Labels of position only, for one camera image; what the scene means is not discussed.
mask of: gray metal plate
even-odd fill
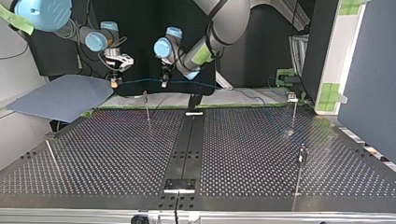
[[[309,157],[294,197],[301,144]],[[194,210],[396,212],[396,174],[310,110],[294,128],[289,107],[206,110],[202,151]]]
[[[182,111],[99,111],[0,176],[1,207],[157,209]]]

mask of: metal stand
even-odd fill
[[[199,116],[203,115],[204,112],[197,109],[198,106],[202,102],[202,95],[199,94],[191,94],[189,100],[189,108],[187,109],[186,116]]]

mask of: optical breadboard table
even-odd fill
[[[298,155],[308,160],[299,176]],[[168,181],[190,193],[165,193]],[[396,213],[396,174],[311,109],[100,110],[0,172],[0,207]]]

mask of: white wall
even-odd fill
[[[2,58],[23,52],[26,42],[0,18],[0,169],[44,141],[50,132],[47,119],[11,113],[4,107],[45,84],[38,74],[31,51],[13,59]]]

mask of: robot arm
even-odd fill
[[[166,36],[154,45],[157,57],[163,60],[163,87],[175,67],[187,79],[194,79],[204,63],[219,57],[224,47],[235,43],[246,31],[250,18],[250,3],[246,0],[194,0],[212,20],[205,36],[189,51],[180,47],[182,31],[169,27]]]
[[[86,45],[98,52],[101,61],[112,71],[112,87],[117,88],[120,73],[134,64],[134,59],[120,53],[119,27],[113,21],[103,21],[101,29],[95,30],[72,21],[71,0],[0,0],[0,4],[15,14],[29,20],[35,29],[53,32],[57,36]]]

